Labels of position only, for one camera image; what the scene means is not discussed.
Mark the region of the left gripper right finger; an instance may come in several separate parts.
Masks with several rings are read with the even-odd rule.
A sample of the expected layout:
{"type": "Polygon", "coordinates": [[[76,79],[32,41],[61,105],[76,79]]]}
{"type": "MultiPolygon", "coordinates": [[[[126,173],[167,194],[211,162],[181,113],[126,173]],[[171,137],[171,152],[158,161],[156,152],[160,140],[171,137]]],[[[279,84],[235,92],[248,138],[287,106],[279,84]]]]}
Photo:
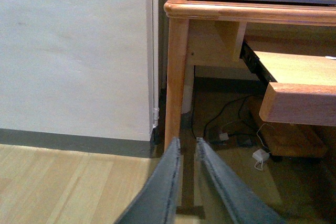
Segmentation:
{"type": "Polygon", "coordinates": [[[226,209],[233,223],[285,223],[267,206],[204,141],[197,139],[201,173],[219,198],[220,210],[226,209]]]}

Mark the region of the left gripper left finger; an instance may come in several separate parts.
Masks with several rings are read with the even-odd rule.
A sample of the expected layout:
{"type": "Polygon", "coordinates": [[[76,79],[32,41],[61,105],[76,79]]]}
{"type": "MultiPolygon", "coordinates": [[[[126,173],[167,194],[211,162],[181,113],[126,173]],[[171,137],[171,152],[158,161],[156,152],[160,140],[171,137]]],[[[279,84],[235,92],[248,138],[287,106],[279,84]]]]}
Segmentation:
{"type": "Polygon", "coordinates": [[[116,223],[173,223],[181,169],[181,144],[173,138],[154,172],[116,223]]]}

